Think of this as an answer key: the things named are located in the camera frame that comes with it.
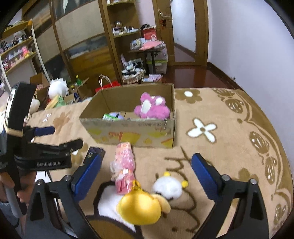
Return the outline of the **small cardboard box floor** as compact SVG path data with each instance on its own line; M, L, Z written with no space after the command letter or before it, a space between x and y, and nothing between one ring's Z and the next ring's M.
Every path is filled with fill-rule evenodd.
M142 78L142 83L161 83L163 76L161 74L149 74Z

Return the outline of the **dark blue small box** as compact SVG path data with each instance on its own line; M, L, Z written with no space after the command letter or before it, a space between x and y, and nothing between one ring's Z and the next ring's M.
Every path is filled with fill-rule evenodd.
M98 157L101 161L105 156L105 150L98 147L89 147L88 152L86 154L86 158L96 158Z

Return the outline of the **green tissue pack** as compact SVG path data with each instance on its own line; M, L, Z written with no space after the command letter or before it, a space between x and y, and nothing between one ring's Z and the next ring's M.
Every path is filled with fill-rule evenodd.
M124 120L124 116L120 112L105 113L102 120Z

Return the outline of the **wicker basket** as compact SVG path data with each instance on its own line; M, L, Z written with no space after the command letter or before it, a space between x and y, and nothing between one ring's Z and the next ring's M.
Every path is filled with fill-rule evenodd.
M145 69L143 68L134 68L134 71L128 71L124 69L122 71L122 81L124 84L134 84L138 83L145 76Z

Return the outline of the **white fluffy plush toy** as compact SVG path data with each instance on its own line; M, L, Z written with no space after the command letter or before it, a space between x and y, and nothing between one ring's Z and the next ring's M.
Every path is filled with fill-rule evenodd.
M152 192L163 196L168 201L180 198L183 189L189 185L188 181L179 181L172 177L169 172L165 172L162 177L154 182Z

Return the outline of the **white toy shelf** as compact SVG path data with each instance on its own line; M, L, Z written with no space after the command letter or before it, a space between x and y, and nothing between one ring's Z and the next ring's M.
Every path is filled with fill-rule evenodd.
M8 25L1 34L1 81L4 83L5 91L10 92L12 87L12 81L8 76L24 63L32 64L35 57L39 60L47 81L50 82L38 47L33 20L20 20Z

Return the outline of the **pink plush bear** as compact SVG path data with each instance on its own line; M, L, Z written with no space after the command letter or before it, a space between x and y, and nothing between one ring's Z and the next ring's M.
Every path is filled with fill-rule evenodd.
M134 114L141 119L165 120L170 117L170 109L162 96L151 96L147 92L141 95L141 105L134 109Z

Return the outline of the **cardboard box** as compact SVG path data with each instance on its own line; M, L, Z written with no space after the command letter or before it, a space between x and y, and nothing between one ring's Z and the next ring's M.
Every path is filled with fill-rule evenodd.
M134 114L141 95L162 96L170 109L168 119L141 119ZM102 120L105 113L120 112L124 120ZM79 120L97 143L130 142L139 147L173 148L175 132L174 85L134 84L98 91L82 111Z

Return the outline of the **small black side table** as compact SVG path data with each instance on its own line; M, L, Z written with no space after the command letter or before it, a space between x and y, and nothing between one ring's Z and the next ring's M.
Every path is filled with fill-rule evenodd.
M165 43L163 41L159 41L156 39L145 40L143 38L138 38L136 40L131 41L130 43L130 53L144 53L145 58L147 59L148 53L151 54L151 65L153 74L156 73L155 69L155 53L161 52L165 47Z

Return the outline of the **wooden door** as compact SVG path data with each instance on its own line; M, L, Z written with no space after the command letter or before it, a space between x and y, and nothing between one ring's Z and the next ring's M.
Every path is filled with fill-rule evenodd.
M207 66L207 1L152 1L157 35L170 66Z

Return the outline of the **wooden wardrobe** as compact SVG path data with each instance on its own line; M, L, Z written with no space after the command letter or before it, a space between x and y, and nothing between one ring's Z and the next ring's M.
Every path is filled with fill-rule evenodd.
M118 80L100 1L29 1L22 17L32 20L42 58L36 66L44 66L49 79L74 82L78 76L93 88L100 75Z

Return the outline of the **green yellow plush toy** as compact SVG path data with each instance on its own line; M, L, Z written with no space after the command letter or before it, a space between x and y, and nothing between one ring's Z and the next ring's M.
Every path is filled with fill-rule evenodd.
M61 106L65 106L66 103L64 101L64 98L60 95L56 95L46 106L46 110L52 109L52 108L57 108Z

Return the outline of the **white round plush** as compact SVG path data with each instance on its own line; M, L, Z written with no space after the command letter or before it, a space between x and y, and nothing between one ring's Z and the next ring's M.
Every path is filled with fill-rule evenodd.
M63 78L57 78L55 80L51 80L50 86L48 89L49 99L54 99L56 96L65 97L69 93L69 89L67 87L67 83Z

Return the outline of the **pink tissue pack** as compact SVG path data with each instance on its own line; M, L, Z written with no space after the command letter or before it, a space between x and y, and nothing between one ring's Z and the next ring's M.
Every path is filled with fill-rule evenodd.
M132 189L136 168L132 145L122 142L117 145L115 159L110 163L111 181L115 183L117 194L125 195Z

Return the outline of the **wooden corner shelf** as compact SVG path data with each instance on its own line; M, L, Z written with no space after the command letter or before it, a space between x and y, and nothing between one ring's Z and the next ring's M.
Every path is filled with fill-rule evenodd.
M98 1L98 4L115 74L123 84L121 55L126 60L134 59L136 56L130 50L130 43L141 37L136 4L135 1Z

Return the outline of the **red paper bag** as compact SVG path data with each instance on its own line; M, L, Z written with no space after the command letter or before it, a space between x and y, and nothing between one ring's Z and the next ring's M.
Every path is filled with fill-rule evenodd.
M117 80L111 81L108 76L102 74L98 77L98 83L99 87L95 89L95 93L103 89L121 86Z

